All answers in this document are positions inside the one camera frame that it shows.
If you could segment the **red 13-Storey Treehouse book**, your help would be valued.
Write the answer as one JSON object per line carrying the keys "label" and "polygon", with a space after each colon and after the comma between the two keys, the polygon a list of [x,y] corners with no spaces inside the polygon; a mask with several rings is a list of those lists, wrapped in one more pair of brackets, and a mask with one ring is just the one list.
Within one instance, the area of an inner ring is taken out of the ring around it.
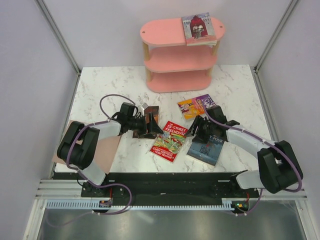
{"label": "red 13-Storey Treehouse book", "polygon": [[185,143],[187,131],[187,128],[168,121],[163,134],[157,136],[150,152],[173,163]]}

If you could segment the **blue Nineteen Eighty-Four book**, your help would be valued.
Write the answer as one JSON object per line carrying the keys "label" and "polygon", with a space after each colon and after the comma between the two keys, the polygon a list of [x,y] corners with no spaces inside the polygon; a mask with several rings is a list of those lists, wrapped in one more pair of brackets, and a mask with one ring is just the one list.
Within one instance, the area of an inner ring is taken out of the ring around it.
{"label": "blue Nineteen Eighty-Four book", "polygon": [[220,157],[224,140],[211,136],[207,143],[192,142],[187,155],[203,163],[215,166]]}

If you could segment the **pink Hamlet book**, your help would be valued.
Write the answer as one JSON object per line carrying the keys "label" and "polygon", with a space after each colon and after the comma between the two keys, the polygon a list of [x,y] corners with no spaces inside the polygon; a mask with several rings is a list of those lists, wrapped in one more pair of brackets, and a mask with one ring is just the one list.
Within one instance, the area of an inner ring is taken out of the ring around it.
{"label": "pink Hamlet book", "polygon": [[217,41],[216,32],[208,12],[184,16],[181,21],[186,44]]}

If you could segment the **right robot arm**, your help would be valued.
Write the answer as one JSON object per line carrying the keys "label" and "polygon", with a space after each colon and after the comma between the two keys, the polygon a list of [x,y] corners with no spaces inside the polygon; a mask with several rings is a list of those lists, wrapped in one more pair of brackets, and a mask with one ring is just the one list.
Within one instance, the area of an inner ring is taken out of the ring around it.
{"label": "right robot arm", "polygon": [[247,189],[265,189],[272,194],[280,191],[299,192],[303,172],[291,144],[285,140],[262,138],[245,129],[235,120],[227,120],[220,106],[206,108],[205,116],[196,116],[185,133],[194,142],[206,144],[211,137],[236,145],[257,159],[257,170],[244,170],[231,177],[229,191],[235,197]]}

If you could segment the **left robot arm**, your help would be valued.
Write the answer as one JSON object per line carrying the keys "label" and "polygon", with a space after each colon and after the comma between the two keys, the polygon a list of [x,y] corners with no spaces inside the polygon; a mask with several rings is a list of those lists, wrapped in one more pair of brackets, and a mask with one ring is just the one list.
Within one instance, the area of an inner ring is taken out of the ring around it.
{"label": "left robot arm", "polygon": [[99,197],[106,196],[110,191],[109,183],[104,181],[106,173],[94,161],[99,140],[118,137],[127,131],[137,131],[141,136],[164,133],[153,113],[135,117],[134,112],[137,109],[134,104],[124,102],[120,111],[110,120],[88,125],[73,121],[57,148],[57,157],[63,160],[68,168],[78,171],[87,179],[92,184],[92,191]]}

